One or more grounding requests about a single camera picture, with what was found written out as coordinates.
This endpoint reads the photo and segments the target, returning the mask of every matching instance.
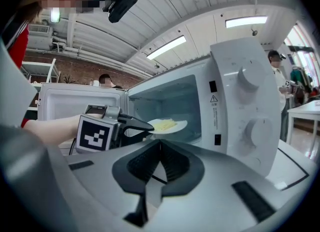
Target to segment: warning label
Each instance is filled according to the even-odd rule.
[[[217,111],[217,107],[213,108],[213,125],[215,127],[216,130],[218,130],[218,111]]]
[[[210,102],[218,102],[218,99],[213,95]]]

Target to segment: cap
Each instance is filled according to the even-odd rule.
[[[279,52],[277,50],[270,50],[268,53],[268,59],[274,56],[280,56]]]

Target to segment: ceiling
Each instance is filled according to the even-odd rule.
[[[62,20],[52,26],[68,47],[107,57],[119,69],[121,64],[134,67],[135,73],[139,70],[147,78],[208,55],[212,44],[252,37],[251,29],[258,31],[261,44],[278,48],[299,18],[298,5],[298,0],[138,0],[116,24],[96,9],[92,14],[63,13]],[[43,17],[49,14],[44,11]],[[226,19],[254,15],[268,16],[267,23],[225,27]],[[186,43],[152,61],[146,58],[180,35]]]

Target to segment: red clothing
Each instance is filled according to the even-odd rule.
[[[23,61],[25,53],[26,53],[27,44],[28,44],[28,36],[29,36],[29,30],[28,30],[28,27],[26,27],[23,30],[23,32],[16,39],[14,45],[9,49],[9,54],[19,69],[22,65],[22,61]],[[22,128],[24,127],[26,122],[28,122],[28,120],[23,119],[22,124],[21,124]]]

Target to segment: air conditioner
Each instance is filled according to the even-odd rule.
[[[53,47],[53,28],[44,25],[29,25],[29,49],[51,50]]]

